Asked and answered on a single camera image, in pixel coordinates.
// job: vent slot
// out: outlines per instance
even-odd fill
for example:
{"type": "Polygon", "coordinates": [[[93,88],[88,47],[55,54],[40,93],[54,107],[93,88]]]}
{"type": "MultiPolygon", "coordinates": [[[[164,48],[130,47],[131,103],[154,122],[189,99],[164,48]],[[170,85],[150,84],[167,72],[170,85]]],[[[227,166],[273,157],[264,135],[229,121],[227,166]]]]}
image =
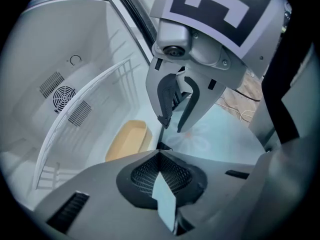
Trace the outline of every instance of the vent slot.
{"type": "Polygon", "coordinates": [[[68,121],[79,127],[88,117],[91,110],[91,106],[83,100],[80,105],[74,110],[68,121]]]}
{"type": "Polygon", "coordinates": [[[85,193],[74,193],[46,223],[65,234],[88,199],[89,195],[85,193]]]}
{"type": "Polygon", "coordinates": [[[59,113],[64,109],[68,102],[76,95],[75,89],[69,86],[59,87],[53,94],[53,104],[56,107],[54,110],[59,113]]]}
{"type": "Polygon", "coordinates": [[[40,93],[48,98],[49,95],[64,81],[65,79],[59,72],[54,72],[43,84],[40,85],[40,93]]]}

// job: light blue surface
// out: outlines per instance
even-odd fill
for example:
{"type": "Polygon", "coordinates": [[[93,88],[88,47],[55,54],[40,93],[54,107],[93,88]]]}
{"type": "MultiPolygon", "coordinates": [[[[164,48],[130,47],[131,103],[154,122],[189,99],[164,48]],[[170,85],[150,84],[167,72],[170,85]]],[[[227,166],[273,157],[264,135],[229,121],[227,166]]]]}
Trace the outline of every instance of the light blue surface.
{"type": "Polygon", "coordinates": [[[256,136],[239,120],[215,104],[187,132],[177,133],[188,99],[173,112],[162,142],[186,155],[221,162],[256,164],[265,150],[256,136]]]}
{"type": "Polygon", "coordinates": [[[168,229],[173,232],[176,220],[176,197],[161,172],[155,179],[152,198],[157,200],[159,217],[168,229]]]}

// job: yellow container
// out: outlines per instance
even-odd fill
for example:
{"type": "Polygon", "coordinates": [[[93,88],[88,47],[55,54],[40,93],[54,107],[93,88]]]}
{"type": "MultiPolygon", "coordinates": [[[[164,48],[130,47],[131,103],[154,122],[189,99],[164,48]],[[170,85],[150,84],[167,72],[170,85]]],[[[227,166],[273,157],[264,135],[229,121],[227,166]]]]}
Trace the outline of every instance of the yellow container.
{"type": "Polygon", "coordinates": [[[147,151],[151,139],[152,133],[144,121],[130,120],[122,126],[113,139],[105,161],[109,162],[147,151]]]}

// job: floral pattern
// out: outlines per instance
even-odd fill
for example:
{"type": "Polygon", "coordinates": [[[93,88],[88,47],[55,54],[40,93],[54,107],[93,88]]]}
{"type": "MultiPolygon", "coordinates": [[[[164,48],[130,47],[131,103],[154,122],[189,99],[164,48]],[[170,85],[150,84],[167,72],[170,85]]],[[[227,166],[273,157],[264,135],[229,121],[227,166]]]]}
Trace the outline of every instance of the floral pattern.
{"type": "MultiPolygon", "coordinates": [[[[178,123],[171,122],[170,127],[178,128],[178,123]]],[[[206,123],[196,123],[187,132],[176,133],[169,135],[165,144],[172,148],[174,151],[192,155],[193,152],[205,152],[211,149],[211,144],[208,140],[203,138],[206,132],[209,131],[209,126],[206,123]]]]}

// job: cable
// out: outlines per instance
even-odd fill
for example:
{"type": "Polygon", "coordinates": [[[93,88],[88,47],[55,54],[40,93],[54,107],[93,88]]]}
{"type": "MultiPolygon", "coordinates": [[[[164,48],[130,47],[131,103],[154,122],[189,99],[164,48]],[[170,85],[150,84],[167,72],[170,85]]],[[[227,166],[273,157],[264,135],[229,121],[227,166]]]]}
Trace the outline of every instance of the cable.
{"type": "Polygon", "coordinates": [[[252,118],[252,116],[251,116],[251,115],[248,115],[248,114],[244,114],[244,113],[245,113],[246,111],[254,113],[255,111],[245,110],[245,111],[243,111],[243,112],[241,113],[238,109],[230,106],[223,97],[219,97],[219,99],[223,99],[224,103],[225,103],[227,106],[222,105],[222,104],[219,104],[219,103],[216,103],[217,105],[219,105],[219,106],[221,106],[221,107],[224,107],[224,108],[226,108],[226,109],[229,109],[229,110],[233,110],[233,111],[239,113],[239,114],[240,114],[240,121],[241,121],[241,122],[242,122],[242,120],[241,120],[241,118],[242,118],[244,121],[247,121],[248,123],[250,123],[250,121],[246,120],[243,116],[247,116],[247,117],[249,117],[249,118],[252,118]]]}
{"type": "Polygon", "coordinates": [[[260,102],[260,99],[251,98],[251,97],[243,94],[242,92],[238,91],[237,89],[232,89],[232,90],[235,91],[236,93],[242,95],[243,97],[246,97],[246,98],[249,99],[249,100],[252,100],[252,101],[254,101],[254,102],[260,102]]]}
{"type": "Polygon", "coordinates": [[[246,120],[246,119],[244,119],[244,117],[243,117],[242,115],[247,116],[247,117],[249,117],[249,118],[252,118],[252,116],[250,116],[250,115],[248,115],[248,114],[244,114],[246,111],[254,113],[254,111],[252,111],[252,110],[245,110],[245,111],[243,111],[243,112],[241,113],[241,115],[240,115],[240,121],[241,121],[241,118],[243,118],[243,120],[246,120]]]}

